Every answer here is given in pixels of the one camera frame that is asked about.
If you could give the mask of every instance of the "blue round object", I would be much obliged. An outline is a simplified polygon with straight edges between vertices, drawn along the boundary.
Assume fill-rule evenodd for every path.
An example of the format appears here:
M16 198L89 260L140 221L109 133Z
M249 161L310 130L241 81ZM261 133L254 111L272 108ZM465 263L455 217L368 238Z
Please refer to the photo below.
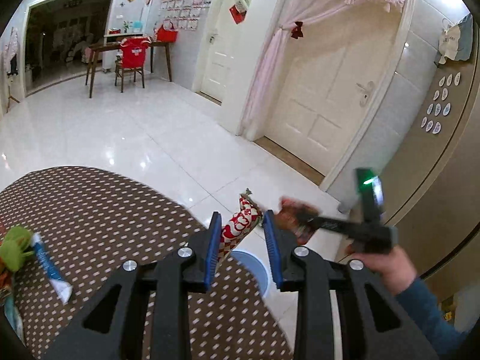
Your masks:
M241 250L233 250L230 252L230 256L240 262L255 276L260 288L260 294L263 297L268 289L268 273L262 262L253 254Z

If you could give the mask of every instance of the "wooden chair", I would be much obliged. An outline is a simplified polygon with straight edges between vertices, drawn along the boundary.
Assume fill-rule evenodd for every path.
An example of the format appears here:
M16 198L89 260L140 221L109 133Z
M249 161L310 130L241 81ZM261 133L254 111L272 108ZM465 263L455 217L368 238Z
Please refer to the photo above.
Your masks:
M137 80L137 72L142 76L142 87L145 88L143 65L145 64L146 49L150 47L150 38L135 37L123 39L120 49L123 52L121 60L115 62L115 86L118 77L121 78L121 92L123 93L123 81L125 73L133 72L134 83Z

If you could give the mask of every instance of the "red and white wrapper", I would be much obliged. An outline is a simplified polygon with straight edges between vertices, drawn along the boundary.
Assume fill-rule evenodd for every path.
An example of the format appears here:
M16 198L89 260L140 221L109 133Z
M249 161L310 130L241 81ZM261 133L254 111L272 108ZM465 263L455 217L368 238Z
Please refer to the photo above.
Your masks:
M221 262L238 243L257 226L262 213L243 195L240 195L240 212L223 226L218 250L218 262Z

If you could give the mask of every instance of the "red bow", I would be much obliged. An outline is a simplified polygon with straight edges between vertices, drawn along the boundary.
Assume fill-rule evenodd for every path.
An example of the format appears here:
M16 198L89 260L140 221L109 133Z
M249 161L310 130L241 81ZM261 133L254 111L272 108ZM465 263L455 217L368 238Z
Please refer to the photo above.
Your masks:
M303 38L303 32L302 32L303 21L296 21L295 24L297 26L292 30L292 38L293 39Z

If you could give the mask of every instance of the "brown dotted fabric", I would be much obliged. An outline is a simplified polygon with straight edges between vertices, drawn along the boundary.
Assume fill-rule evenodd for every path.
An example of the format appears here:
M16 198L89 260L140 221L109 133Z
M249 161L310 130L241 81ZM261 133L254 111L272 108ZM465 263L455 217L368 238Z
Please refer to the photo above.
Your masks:
M203 230L181 205L149 187L78 166L33 172L11 184L0 193L0 216L7 228L24 225L39 232L74 287L63 306L36 259L16 274L15 302L25 341L38 358L124 261L159 260ZM154 301L152 294L146 333ZM219 267L210 293L189 295L189 315L194 359L291 359L255 278L232 258ZM148 341L147 334L144 359L149 359Z

